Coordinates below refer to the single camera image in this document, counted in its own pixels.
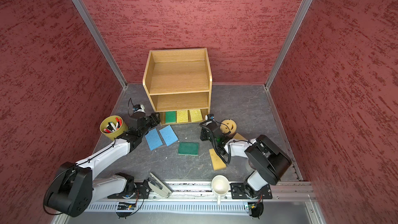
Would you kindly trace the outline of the dark green sponge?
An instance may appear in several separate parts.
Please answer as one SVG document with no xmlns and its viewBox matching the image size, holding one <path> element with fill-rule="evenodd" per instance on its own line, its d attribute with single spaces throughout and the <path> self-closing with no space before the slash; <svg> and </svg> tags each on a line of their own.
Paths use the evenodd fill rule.
<svg viewBox="0 0 398 224">
<path fill-rule="evenodd" d="M 178 154 L 197 156 L 199 154 L 199 143 L 181 142 L 178 147 Z"/>
</svg>

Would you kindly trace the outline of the bright green sponge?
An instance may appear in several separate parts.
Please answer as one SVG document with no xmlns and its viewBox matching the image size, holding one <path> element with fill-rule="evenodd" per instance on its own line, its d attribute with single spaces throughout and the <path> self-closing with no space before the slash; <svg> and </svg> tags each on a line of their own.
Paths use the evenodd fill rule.
<svg viewBox="0 0 398 224">
<path fill-rule="evenodd" d="M 165 123 L 176 123 L 177 122 L 177 113 L 176 111 L 165 112 Z"/>
</svg>

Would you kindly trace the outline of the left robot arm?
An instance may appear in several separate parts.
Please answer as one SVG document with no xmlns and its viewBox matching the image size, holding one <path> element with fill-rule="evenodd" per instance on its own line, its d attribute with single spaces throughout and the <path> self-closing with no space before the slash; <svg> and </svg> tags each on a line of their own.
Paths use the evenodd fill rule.
<svg viewBox="0 0 398 224">
<path fill-rule="evenodd" d="M 58 214 L 77 217 L 89 204 L 112 195 L 125 199 L 138 199 L 139 190 L 134 177 L 117 173 L 109 178 L 98 175 L 121 157 L 131 153 L 150 130 L 161 122 L 159 113 L 146 115 L 143 110 L 131 116 L 129 128 L 119 116 L 110 116 L 100 130 L 111 139 L 111 143 L 93 155 L 75 163 L 62 164 L 45 193 L 42 207 L 54 209 Z"/>
</svg>

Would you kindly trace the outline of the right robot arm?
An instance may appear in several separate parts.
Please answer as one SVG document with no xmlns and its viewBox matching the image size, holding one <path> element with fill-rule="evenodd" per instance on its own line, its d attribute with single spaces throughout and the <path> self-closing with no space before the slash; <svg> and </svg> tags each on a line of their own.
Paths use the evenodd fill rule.
<svg viewBox="0 0 398 224">
<path fill-rule="evenodd" d="M 290 157 L 266 135 L 255 139 L 238 138 L 237 125 L 231 119 L 222 122 L 213 115 L 199 124 L 201 141 L 209 141 L 223 165 L 228 165 L 233 157 L 246 158 L 253 172 L 243 182 L 249 198 L 257 197 L 267 185 L 276 185 L 292 165 Z"/>
</svg>

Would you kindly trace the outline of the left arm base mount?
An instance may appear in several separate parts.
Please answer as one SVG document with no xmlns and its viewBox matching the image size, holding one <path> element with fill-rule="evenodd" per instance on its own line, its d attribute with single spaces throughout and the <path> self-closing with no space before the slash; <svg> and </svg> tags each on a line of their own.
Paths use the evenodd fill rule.
<svg viewBox="0 0 398 224">
<path fill-rule="evenodd" d="M 151 189 L 148 181 L 135 182 L 131 192 L 121 192 L 108 196 L 108 199 L 122 199 L 122 200 L 134 200 L 134 199 L 148 199 Z"/>
</svg>

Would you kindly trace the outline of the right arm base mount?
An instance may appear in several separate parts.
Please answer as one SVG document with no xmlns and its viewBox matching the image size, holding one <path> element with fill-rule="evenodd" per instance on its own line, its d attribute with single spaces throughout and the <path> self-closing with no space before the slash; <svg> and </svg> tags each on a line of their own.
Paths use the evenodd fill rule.
<svg viewBox="0 0 398 224">
<path fill-rule="evenodd" d="M 232 199 L 248 199 L 248 200 L 269 200 L 272 199 L 272 192 L 269 184 L 263 186 L 260 190 L 252 189 L 247 183 L 230 183 Z"/>
</svg>

